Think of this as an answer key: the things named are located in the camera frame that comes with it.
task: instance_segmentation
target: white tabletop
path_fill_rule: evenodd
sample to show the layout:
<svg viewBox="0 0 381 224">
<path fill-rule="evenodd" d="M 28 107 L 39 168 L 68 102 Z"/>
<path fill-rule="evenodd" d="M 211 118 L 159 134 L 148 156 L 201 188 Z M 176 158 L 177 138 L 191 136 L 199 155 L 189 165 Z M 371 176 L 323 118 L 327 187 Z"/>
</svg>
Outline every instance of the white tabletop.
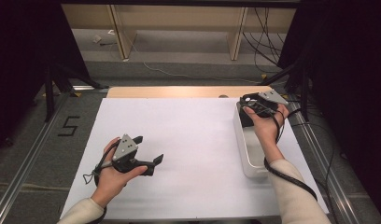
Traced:
<svg viewBox="0 0 381 224">
<path fill-rule="evenodd" d="M 267 177 L 243 173 L 233 127 L 238 98 L 104 99 L 70 189 L 63 214 L 90 197 L 89 174 L 114 137 L 144 136 L 137 159 L 152 161 L 164 154 L 154 176 L 128 183 L 108 206 L 106 219 L 128 221 L 234 219 L 278 216 L 275 194 Z M 328 209 L 287 123 L 279 146 L 300 170 L 307 185 Z"/>
</svg>

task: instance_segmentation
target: long sleeve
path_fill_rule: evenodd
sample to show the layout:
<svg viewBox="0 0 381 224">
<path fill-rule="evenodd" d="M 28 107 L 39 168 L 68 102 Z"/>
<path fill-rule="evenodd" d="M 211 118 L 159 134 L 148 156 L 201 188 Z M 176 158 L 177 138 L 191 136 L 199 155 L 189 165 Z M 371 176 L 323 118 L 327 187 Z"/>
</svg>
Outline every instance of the long sleeve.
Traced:
<svg viewBox="0 0 381 224">
<path fill-rule="evenodd" d="M 277 171 L 304 182 L 302 175 L 289 161 L 273 161 Z M 306 190 L 269 173 L 283 224 L 330 223 L 316 199 Z"/>
<path fill-rule="evenodd" d="M 58 224 L 89 223 L 104 214 L 104 208 L 100 207 L 92 199 L 83 199 L 72 206 Z"/>
</svg>

